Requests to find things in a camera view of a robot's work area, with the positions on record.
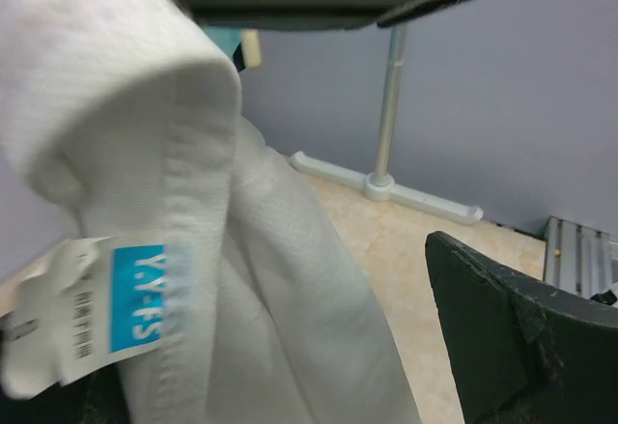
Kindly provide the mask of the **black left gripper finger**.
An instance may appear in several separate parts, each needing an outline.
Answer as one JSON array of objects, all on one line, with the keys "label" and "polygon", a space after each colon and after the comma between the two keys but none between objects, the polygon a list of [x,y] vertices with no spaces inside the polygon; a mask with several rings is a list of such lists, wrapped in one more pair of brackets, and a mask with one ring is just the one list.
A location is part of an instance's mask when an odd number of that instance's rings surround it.
[{"label": "black left gripper finger", "polygon": [[617,311],[443,233],[425,256],[467,423],[614,423]]}]

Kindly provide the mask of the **white t-shirt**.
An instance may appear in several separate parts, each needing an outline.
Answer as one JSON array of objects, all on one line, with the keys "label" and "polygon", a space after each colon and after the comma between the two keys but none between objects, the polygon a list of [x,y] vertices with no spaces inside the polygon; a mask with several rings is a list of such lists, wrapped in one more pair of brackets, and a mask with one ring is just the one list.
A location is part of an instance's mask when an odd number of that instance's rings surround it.
[{"label": "white t-shirt", "polygon": [[1,146],[70,240],[4,333],[5,423],[416,423],[371,284],[172,0],[1,0]]}]

